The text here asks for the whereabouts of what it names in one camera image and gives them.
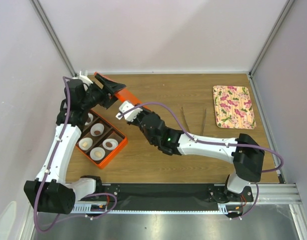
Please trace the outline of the orange tray lid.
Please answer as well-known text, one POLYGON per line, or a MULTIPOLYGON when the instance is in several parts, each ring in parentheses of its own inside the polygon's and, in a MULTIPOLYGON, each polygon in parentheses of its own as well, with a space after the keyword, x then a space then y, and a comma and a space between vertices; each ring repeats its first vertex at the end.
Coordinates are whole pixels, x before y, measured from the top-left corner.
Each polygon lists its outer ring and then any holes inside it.
MULTIPOLYGON (((110 85, 123 85, 122 83, 118 83, 112 79, 110 79, 109 77, 99 73, 99 72, 95 72, 94 73, 94 77, 101 82, 101 84, 104 86, 104 83, 106 84, 110 84, 110 85)), ((138 99, 126 86, 124 89, 121 89, 120 91, 116 92, 114 94, 114 96, 120 100, 121 102, 124 101, 130 101, 133 105, 138 105, 138 104, 142 104, 142 101, 140 99, 138 99)))

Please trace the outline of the metal tongs with red grip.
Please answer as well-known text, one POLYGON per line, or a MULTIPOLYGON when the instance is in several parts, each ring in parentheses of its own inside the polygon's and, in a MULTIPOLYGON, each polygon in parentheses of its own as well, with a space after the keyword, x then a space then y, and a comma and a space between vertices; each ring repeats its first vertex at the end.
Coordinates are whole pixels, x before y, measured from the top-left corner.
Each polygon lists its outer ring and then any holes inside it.
POLYGON ((184 129, 189 133, 204 135, 207 109, 203 108, 200 113, 187 111, 183 106, 180 108, 180 116, 184 129))

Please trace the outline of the dark brown oval chocolate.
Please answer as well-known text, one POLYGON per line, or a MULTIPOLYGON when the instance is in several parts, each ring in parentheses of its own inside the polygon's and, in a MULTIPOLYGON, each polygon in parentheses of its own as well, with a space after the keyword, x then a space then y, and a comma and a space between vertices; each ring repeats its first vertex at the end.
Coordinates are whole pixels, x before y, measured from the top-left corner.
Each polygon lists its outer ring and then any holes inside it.
POLYGON ((96 136, 98 136, 98 135, 101 134, 101 132, 100 132, 99 130, 95 130, 95 131, 94 131, 94 134, 95 134, 96 136))

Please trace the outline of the dark round chocolate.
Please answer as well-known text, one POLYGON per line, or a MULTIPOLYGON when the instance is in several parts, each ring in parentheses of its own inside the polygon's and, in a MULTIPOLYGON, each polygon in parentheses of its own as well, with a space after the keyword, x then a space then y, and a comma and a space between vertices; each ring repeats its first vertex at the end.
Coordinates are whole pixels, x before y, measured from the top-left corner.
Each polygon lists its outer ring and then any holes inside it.
POLYGON ((107 142, 105 145, 106 145, 108 148, 111 148, 111 147, 113 146, 111 142, 107 142))

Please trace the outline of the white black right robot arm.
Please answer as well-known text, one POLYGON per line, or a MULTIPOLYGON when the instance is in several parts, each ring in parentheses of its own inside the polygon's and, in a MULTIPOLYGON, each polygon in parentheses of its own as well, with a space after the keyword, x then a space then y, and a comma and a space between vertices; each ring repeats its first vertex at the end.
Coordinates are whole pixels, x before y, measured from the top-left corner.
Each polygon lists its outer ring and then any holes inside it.
POLYGON ((160 116, 151 111, 138 113, 131 122, 139 127, 148 142, 166 155, 195 155, 219 159, 234 166, 225 182, 224 197, 237 200, 249 183, 261 180, 265 151, 248 134, 237 138, 214 138, 186 134, 167 127, 160 116))

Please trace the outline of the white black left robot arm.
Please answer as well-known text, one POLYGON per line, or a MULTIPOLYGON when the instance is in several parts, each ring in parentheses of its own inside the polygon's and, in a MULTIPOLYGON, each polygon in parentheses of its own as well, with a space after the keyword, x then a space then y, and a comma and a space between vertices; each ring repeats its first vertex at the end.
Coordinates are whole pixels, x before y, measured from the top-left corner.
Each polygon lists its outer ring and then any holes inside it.
POLYGON ((77 201, 90 197, 99 200, 103 194, 101 178, 85 175, 66 184, 66 174, 72 153, 81 137, 88 114, 96 105, 106 109, 117 101, 116 94, 126 88, 96 74, 99 87, 86 76, 66 77, 65 99, 56 118, 55 136, 46 160, 34 180, 25 182, 23 190, 35 214, 39 212, 69 214, 77 201))

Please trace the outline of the orange chocolate box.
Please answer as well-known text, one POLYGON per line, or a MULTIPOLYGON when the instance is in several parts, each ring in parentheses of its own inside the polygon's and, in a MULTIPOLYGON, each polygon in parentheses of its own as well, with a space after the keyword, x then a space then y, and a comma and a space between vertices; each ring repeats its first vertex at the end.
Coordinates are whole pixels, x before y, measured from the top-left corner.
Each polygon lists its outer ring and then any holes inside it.
POLYGON ((127 137, 105 118, 90 110, 76 148, 104 169, 127 145, 127 137))

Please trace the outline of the floral patterned tray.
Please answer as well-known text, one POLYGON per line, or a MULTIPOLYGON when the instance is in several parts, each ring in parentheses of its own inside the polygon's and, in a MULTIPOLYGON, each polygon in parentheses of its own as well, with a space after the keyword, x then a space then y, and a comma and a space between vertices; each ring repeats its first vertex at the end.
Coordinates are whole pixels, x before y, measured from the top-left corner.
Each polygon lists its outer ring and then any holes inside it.
POLYGON ((247 87, 215 85, 212 93, 215 122, 219 128, 242 130, 256 128, 251 94, 247 87))

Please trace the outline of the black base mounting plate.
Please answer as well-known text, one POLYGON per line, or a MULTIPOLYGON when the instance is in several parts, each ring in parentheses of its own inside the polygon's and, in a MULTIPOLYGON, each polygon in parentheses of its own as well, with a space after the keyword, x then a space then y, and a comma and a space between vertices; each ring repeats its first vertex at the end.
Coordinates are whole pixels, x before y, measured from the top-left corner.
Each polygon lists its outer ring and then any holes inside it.
POLYGON ((179 210, 201 210, 209 204, 252 203, 251 187, 242 193, 230 193, 224 184, 214 183, 111 183, 103 186, 106 193, 117 197, 117 205, 122 209, 140 210, 172 208, 179 210))

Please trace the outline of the aluminium frame post left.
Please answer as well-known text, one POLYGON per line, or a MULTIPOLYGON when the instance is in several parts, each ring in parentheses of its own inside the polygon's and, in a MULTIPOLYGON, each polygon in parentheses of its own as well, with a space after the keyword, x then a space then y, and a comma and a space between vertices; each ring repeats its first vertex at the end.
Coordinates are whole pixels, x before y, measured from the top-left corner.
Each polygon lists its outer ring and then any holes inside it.
POLYGON ((53 46, 55 47, 60 59, 62 60, 62 62, 64 63, 66 69, 68 70, 69 74, 72 77, 75 77, 77 75, 76 71, 74 70, 74 67, 51 23, 51 21, 49 20, 48 15, 46 14, 43 5, 41 4, 41 2, 39 0, 29 0, 29 2, 31 3, 34 11, 36 12, 39 20, 41 21, 45 31, 47 32, 53 46))

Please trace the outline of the aluminium frame post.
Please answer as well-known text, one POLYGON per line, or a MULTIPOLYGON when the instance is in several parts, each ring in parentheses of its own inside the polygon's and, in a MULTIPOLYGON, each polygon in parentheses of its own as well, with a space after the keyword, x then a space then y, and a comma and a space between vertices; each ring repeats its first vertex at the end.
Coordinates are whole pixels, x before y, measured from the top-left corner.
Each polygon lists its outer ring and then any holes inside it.
POLYGON ((68 70, 69 74, 72 77, 75 77, 77 75, 76 71, 74 70, 74 67, 51 23, 51 21, 49 20, 48 15, 46 14, 43 5, 41 4, 41 2, 39 0, 29 0, 29 2, 31 3, 34 11, 36 12, 39 20, 41 21, 45 31, 47 32, 53 46, 55 47, 60 59, 62 60, 62 62, 64 63, 66 69, 68 70))
POLYGON ((282 27, 284 21, 286 20, 288 14, 290 13, 292 7, 296 3, 296 0, 287 0, 286 3, 284 4, 280 14, 278 15, 278 18, 276 19, 271 31, 269 32, 268 37, 266 38, 264 45, 262 46, 259 54, 257 55, 248 75, 252 78, 259 65, 261 64, 263 58, 265 57, 267 51, 269 50, 272 42, 274 41, 276 35, 278 34, 280 28, 282 27))

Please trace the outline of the aluminium frame post right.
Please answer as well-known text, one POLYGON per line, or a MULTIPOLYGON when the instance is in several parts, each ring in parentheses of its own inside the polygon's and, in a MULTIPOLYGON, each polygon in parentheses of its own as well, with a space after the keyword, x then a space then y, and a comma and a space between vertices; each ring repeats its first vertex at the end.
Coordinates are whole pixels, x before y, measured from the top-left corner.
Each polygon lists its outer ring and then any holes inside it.
POLYGON ((278 18, 276 19, 271 31, 269 32, 268 37, 266 38, 264 45, 262 46, 259 54, 257 55, 248 75, 252 78, 259 65, 261 64, 263 58, 265 57, 267 51, 269 50, 272 42, 274 41, 276 35, 278 34, 280 28, 282 27, 284 21, 286 20, 288 14, 290 13, 292 7, 296 3, 296 0, 287 0, 286 3, 284 4, 280 14, 278 15, 278 18))

